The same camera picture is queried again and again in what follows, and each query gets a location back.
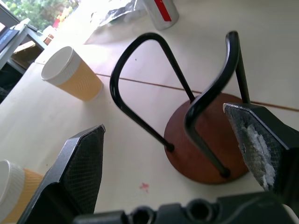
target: red stain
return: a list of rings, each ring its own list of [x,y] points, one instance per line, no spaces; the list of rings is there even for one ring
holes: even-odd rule
[[[144,190],[146,193],[149,192],[149,185],[147,183],[141,183],[141,186],[139,187],[139,189]]]

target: table surface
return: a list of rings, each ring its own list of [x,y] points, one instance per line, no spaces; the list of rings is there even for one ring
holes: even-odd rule
[[[290,21],[290,24],[283,26],[283,22],[278,22],[280,16],[271,13],[273,5],[280,7],[275,13],[280,15],[285,12],[282,20],[295,16],[295,9],[291,7],[290,12],[286,12],[285,2],[274,3],[249,0],[228,0],[226,4],[218,0],[190,0],[186,4],[177,2],[180,20],[161,34],[169,42],[194,90],[202,91],[216,76],[225,57],[225,33],[230,29],[239,29],[252,98],[299,107],[296,97],[298,90],[294,88],[298,79],[295,74],[298,46],[290,48],[292,40],[288,39],[285,42],[285,55],[275,54],[275,49],[279,52],[283,47],[277,45],[272,49],[274,40],[264,40],[273,32],[273,38],[277,41],[281,37],[280,32],[286,31],[294,23]],[[274,20],[273,26],[263,24],[271,20]],[[93,34],[88,41],[94,41],[97,35],[106,38],[99,38],[99,42],[92,45],[82,45],[80,41],[84,38],[69,42],[95,72],[102,74],[99,77],[104,83],[103,92],[87,103],[40,79],[43,63],[55,50],[66,44],[62,37],[53,41],[0,105],[0,160],[8,159],[44,174],[68,138],[97,124],[104,124],[103,176],[97,212],[115,209],[129,212],[142,204],[157,209],[159,205],[171,202],[186,205],[198,197],[214,201],[219,196],[261,191],[262,188],[249,173],[223,185],[204,185],[185,178],[169,163],[164,147],[116,107],[110,96],[107,76],[127,45],[138,34],[153,30],[149,27],[152,25],[144,17],[124,25],[122,36],[117,38],[115,33],[118,32],[113,33],[117,27],[111,27]],[[290,32],[284,34],[296,39],[296,31]],[[265,45],[263,50],[255,45],[260,38]],[[286,59],[290,55],[293,56],[292,61]],[[179,82],[157,44],[147,42],[141,46],[128,61],[121,76],[130,79],[120,80],[124,101],[163,134],[167,121],[187,100],[187,95],[173,88],[179,86]],[[286,91],[277,91],[282,89],[278,86],[286,88]],[[225,90],[238,95],[236,80],[233,79]],[[297,112],[273,107],[268,109],[287,125],[299,129]],[[140,188],[142,183],[149,185],[148,192]]]

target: tree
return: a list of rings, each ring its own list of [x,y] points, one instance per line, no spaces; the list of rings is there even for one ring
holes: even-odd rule
[[[65,7],[78,6],[75,0],[7,0],[5,4],[21,21],[30,18],[30,24],[41,31],[52,25]]]

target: cup rim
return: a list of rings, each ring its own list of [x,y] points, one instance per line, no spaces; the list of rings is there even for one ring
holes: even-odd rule
[[[0,163],[3,163],[5,162],[8,166],[8,175],[7,175],[7,179],[6,179],[6,182],[5,182],[5,186],[4,186],[4,189],[2,191],[2,194],[0,195],[0,205],[2,205],[4,203],[4,199],[5,199],[5,195],[8,191],[8,187],[9,187],[9,183],[10,183],[10,176],[11,176],[11,164],[8,160],[2,160],[0,161]]]
[[[50,77],[44,77],[43,76],[43,74],[45,73],[45,70],[47,70],[48,69],[48,67],[49,67],[49,65],[50,65],[50,63],[56,58],[56,56],[58,55],[58,54],[61,54],[61,52],[63,51],[63,50],[66,50],[66,49],[70,49],[71,50],[71,53],[70,53],[70,56],[69,56],[69,58],[68,58],[68,60],[65,62],[65,64],[62,66],[62,68],[56,73],[56,74],[53,74],[52,76],[50,76]],[[65,47],[63,47],[63,48],[61,48],[60,50],[58,50],[55,54],[53,54],[51,57],[50,57],[50,59],[46,62],[46,64],[44,65],[44,67],[43,67],[43,70],[42,70],[42,73],[41,73],[41,78],[42,78],[42,80],[44,80],[44,81],[49,81],[49,80],[53,80],[53,79],[55,79],[57,76],[59,76],[59,74],[61,73],[61,72],[63,72],[64,70],[65,70],[65,68],[70,64],[70,62],[71,62],[71,60],[72,60],[72,58],[73,58],[73,56],[74,56],[74,49],[71,47],[71,46],[65,46]]]

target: black wire frame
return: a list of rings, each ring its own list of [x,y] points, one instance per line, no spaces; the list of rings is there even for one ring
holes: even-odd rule
[[[231,31],[226,35],[227,55],[224,67],[214,82],[190,105],[184,119],[185,133],[189,139],[201,150],[201,152],[213,163],[223,177],[230,176],[230,170],[226,168],[210,150],[209,146],[195,130],[195,124],[199,115],[216,99],[223,88],[236,72],[239,89],[243,103],[250,104],[249,92],[241,54],[239,35]]]
[[[119,91],[119,78],[121,75],[122,68],[125,63],[131,56],[131,54],[145,41],[155,40],[157,41],[162,50],[164,51],[167,59],[169,60],[173,70],[175,71],[179,81],[181,82],[184,90],[186,91],[190,102],[192,102],[195,97],[178,65],[177,60],[175,59],[170,47],[163,37],[156,33],[145,33],[136,38],[122,53],[120,59],[116,63],[111,77],[110,77],[110,93],[112,95],[112,99],[115,104],[123,111],[126,115],[128,115],[133,121],[139,124],[143,129],[145,129],[149,134],[151,134],[154,138],[156,138],[159,142],[161,142],[167,149],[167,151],[172,152],[174,150],[174,145],[169,143],[165,138],[163,138],[157,131],[155,131],[150,125],[148,125],[143,119],[141,119],[134,111],[132,111],[122,100],[120,91]]]

